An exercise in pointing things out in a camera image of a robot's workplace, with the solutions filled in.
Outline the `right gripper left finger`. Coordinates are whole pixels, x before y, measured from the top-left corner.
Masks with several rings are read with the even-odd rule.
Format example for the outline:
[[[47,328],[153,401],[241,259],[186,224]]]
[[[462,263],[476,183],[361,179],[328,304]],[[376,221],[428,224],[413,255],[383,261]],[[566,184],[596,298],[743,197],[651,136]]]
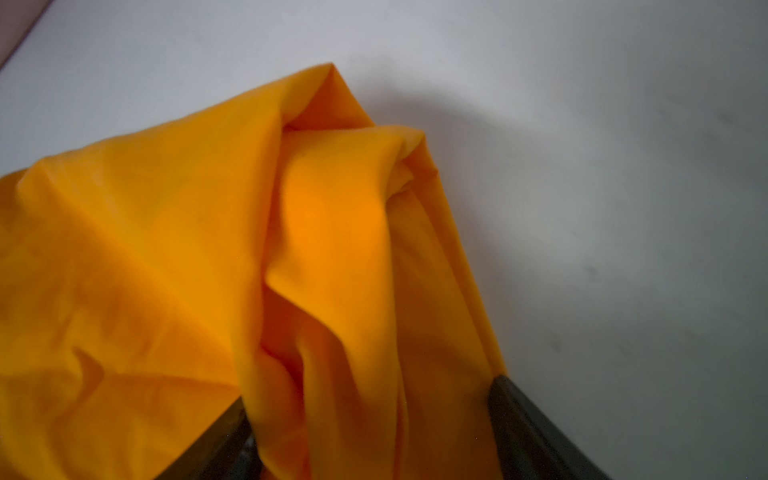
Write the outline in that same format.
[[[238,398],[156,479],[259,479],[262,470],[255,436]]]

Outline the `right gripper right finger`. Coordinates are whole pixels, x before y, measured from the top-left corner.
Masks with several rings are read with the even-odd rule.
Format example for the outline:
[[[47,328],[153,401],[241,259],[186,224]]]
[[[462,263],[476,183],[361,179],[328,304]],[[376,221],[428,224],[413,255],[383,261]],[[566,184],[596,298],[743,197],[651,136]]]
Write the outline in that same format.
[[[505,479],[609,480],[509,377],[494,378],[487,406]]]

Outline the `orange shorts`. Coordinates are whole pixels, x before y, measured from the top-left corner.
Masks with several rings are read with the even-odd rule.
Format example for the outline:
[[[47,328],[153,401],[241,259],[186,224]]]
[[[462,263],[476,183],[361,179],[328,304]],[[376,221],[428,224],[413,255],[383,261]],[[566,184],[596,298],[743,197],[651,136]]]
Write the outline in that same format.
[[[1,180],[1,475],[498,479],[504,362],[425,135],[299,71]]]

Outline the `pink shorts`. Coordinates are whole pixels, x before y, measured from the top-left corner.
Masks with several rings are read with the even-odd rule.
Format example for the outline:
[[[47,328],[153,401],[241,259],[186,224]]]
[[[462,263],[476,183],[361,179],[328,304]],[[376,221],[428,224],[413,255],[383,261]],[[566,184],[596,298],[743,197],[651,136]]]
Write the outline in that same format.
[[[13,56],[51,3],[52,0],[0,1],[1,67]]]

